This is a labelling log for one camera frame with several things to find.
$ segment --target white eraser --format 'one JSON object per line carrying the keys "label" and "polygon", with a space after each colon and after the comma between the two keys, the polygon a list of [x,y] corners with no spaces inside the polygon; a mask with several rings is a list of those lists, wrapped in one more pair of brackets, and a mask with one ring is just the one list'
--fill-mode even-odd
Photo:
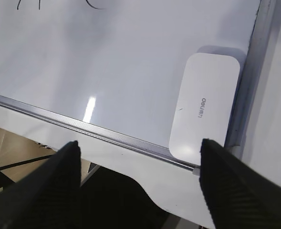
{"label": "white eraser", "polygon": [[203,138],[224,145],[239,71],[231,56],[196,53],[188,59],[169,142],[174,157],[200,165]]}

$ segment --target metal edge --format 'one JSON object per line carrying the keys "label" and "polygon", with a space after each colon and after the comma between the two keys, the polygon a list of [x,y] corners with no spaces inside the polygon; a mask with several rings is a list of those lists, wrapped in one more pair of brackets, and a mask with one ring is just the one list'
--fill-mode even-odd
{"label": "metal edge", "polygon": [[91,176],[98,170],[98,168],[100,168],[99,165],[95,165],[86,175],[86,177],[84,178],[84,180],[81,182],[80,186],[82,187],[88,180],[89,178],[91,178]]}
{"label": "metal edge", "polygon": [[229,150],[243,144],[243,136],[258,86],[269,42],[272,18],[277,0],[261,0],[250,47],[245,61],[237,99],[233,106],[225,147]]}
{"label": "metal edge", "polygon": [[100,139],[135,152],[171,163],[175,166],[193,171],[197,165],[178,160],[171,156],[168,148],[158,146],[140,139],[136,139],[118,132],[114,132],[93,124],[66,117],[51,111],[44,110],[0,95],[0,106],[10,110],[38,118],[81,134]]}

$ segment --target white whiteboard surface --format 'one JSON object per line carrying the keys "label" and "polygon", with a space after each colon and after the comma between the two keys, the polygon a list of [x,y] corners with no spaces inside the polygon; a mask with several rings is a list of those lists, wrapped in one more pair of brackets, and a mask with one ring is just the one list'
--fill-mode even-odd
{"label": "white whiteboard surface", "polygon": [[168,147],[187,59],[243,66],[260,0],[0,0],[0,94]]}

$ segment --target floor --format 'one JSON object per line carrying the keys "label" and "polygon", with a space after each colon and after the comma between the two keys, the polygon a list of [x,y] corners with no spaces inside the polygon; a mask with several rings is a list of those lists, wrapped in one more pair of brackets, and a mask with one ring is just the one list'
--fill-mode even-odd
{"label": "floor", "polygon": [[[0,167],[54,154],[55,151],[25,137],[0,129]],[[38,168],[45,160],[5,169],[2,172],[14,182]],[[88,173],[90,162],[82,159],[82,180]]]}

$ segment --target black cable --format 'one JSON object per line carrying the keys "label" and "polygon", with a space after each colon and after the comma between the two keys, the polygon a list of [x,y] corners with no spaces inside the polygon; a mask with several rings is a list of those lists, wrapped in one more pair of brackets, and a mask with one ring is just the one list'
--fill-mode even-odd
{"label": "black cable", "polygon": [[41,156],[41,157],[37,157],[37,158],[34,158],[34,159],[13,163],[13,164],[10,164],[10,165],[7,165],[7,166],[2,166],[2,167],[0,167],[0,171],[2,171],[4,169],[16,167],[16,166],[25,165],[25,164],[32,163],[32,162],[35,162],[35,161],[45,160],[45,159],[50,158],[51,156],[52,155]]}

